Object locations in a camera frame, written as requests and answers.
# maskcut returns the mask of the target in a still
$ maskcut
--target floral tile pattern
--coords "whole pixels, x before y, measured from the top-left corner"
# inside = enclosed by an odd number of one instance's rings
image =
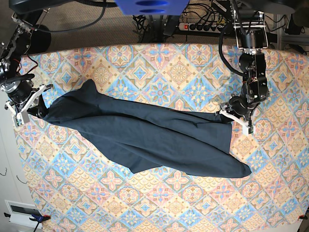
[[[223,50],[236,68],[241,51]],[[242,179],[168,167],[133,174],[77,131],[34,117],[15,129],[34,203],[51,216],[44,231],[248,232],[297,222],[309,205],[309,58],[264,53],[270,96],[254,114],[256,134],[233,124],[230,153],[253,172]],[[241,87],[215,45],[117,45],[33,58],[35,85],[54,85],[44,93],[47,106],[87,79],[114,98],[199,112],[217,111]],[[32,66],[24,58],[22,72]]]

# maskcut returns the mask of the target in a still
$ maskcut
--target dark navy cloth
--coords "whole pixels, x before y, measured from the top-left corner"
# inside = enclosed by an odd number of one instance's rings
[[[98,93],[92,80],[55,100],[44,120],[77,130],[133,173],[162,165],[197,176],[251,173],[229,154],[232,126],[220,116],[117,100]]]

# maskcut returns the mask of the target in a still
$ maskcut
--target power strip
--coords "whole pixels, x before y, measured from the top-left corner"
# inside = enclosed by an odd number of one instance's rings
[[[223,26],[219,25],[204,25],[196,23],[179,23],[179,30],[183,31],[199,31],[199,32],[220,32],[222,31]]]

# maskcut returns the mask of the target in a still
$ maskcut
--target table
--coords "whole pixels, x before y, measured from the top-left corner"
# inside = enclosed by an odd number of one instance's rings
[[[241,52],[224,47],[237,67]],[[31,118],[15,129],[44,231],[247,232],[297,222],[309,205],[309,58],[265,50],[270,96],[254,114],[256,134],[233,124],[230,153],[253,174],[189,176],[161,167],[138,174],[107,160],[76,131]],[[100,93],[184,111],[215,112],[241,88],[207,44],[81,48],[33,56],[35,86],[49,106],[92,78]],[[34,64],[24,58],[22,73]]]

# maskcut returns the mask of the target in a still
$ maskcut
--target navy garment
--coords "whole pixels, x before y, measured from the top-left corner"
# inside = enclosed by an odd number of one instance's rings
[[[197,176],[251,173],[229,154],[232,126],[220,116],[117,100],[98,93],[92,80],[55,100],[44,120],[78,130],[133,173],[162,165]]]

